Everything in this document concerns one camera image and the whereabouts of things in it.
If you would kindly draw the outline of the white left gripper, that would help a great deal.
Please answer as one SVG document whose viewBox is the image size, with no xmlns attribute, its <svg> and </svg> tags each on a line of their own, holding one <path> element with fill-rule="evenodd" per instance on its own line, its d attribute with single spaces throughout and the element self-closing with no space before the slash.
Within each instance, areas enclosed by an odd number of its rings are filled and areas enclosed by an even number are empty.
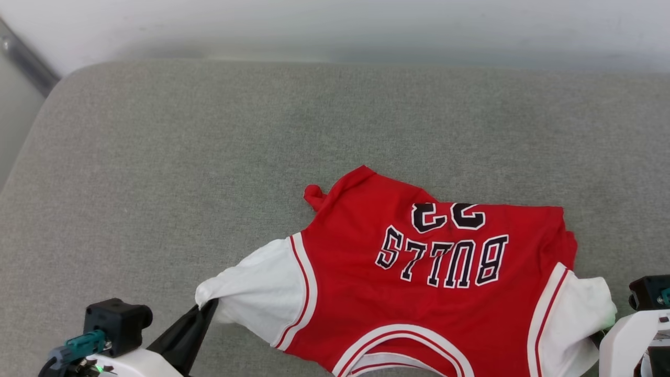
<svg viewBox="0 0 670 377">
<path fill-rule="evenodd" d="M 148 349 L 139 348 L 121 356 L 111 350 L 86 357 L 80 376 L 182 376 L 190 375 L 218 299 L 195 305 L 180 317 Z"/>
</svg>

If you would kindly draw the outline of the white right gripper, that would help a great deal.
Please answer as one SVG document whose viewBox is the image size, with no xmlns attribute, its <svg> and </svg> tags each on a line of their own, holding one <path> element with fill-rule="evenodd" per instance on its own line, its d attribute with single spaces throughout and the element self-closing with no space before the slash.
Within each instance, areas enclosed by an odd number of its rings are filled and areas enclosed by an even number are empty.
<svg viewBox="0 0 670 377">
<path fill-rule="evenodd" d="M 643 376 L 652 376 L 644 354 L 652 347 L 668 348 L 668 310 L 638 311 L 619 319 L 600 343 L 599 376 L 634 376 L 640 367 Z"/>
</svg>

